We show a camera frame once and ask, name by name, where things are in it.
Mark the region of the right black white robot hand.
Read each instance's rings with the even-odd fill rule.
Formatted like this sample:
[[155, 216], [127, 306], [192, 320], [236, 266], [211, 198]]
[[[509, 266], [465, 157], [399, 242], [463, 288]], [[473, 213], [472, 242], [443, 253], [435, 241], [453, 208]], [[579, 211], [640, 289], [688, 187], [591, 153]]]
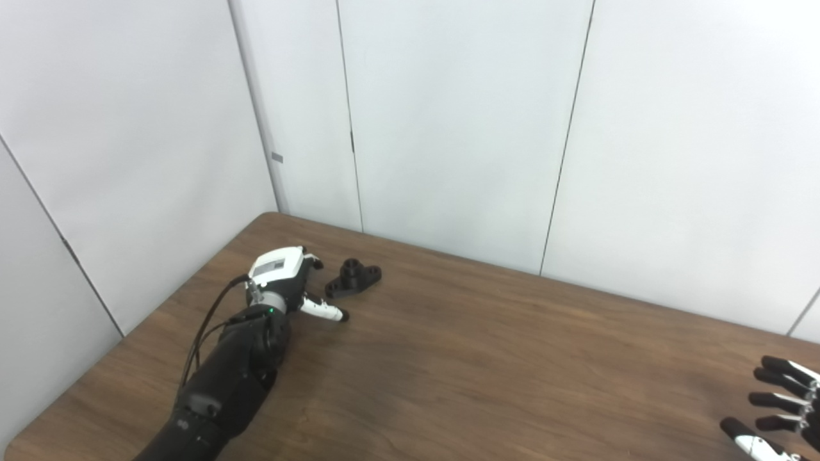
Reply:
[[751, 428], [734, 417], [721, 420], [721, 431], [743, 453], [753, 460], [806, 460], [800, 453], [791, 452], [759, 435], [759, 432], [790, 432], [799, 435], [815, 452], [819, 450], [819, 374], [792, 360], [765, 355], [753, 371], [759, 382], [779, 386], [787, 394], [751, 392], [750, 405], [779, 409], [774, 414], [755, 420]]

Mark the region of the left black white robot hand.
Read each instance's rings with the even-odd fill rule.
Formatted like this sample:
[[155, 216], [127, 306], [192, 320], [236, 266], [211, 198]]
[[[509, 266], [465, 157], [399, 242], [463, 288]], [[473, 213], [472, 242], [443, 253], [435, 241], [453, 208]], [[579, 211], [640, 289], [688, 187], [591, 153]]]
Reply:
[[245, 283], [248, 306], [271, 313], [304, 312], [330, 321], [348, 321], [348, 312], [308, 291], [311, 272], [322, 268], [322, 260], [302, 246], [279, 248], [261, 255], [251, 266]]

